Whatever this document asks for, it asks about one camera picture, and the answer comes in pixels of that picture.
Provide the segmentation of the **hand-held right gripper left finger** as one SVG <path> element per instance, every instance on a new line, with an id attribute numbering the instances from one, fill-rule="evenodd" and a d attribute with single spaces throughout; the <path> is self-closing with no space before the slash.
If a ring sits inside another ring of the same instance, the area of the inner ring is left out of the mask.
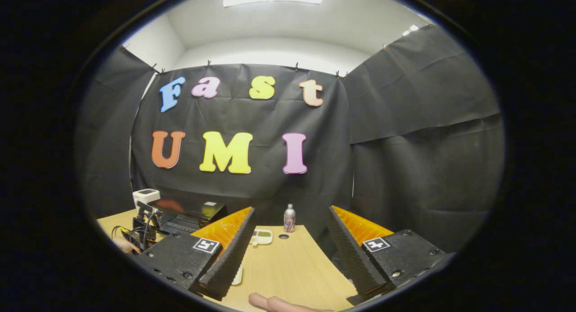
<path id="1" fill-rule="evenodd" d="M 165 236 L 138 255 L 138 263 L 169 285 L 222 300 L 250 244 L 254 213 L 247 207 L 193 233 Z"/>

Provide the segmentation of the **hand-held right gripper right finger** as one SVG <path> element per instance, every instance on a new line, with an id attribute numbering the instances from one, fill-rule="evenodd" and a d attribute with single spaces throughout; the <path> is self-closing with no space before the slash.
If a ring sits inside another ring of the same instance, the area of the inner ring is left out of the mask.
<path id="1" fill-rule="evenodd" d="M 454 257 L 410 229 L 392 232 L 336 206 L 328 212 L 328 230 L 356 289 L 347 298 L 354 306 L 410 285 Z"/>

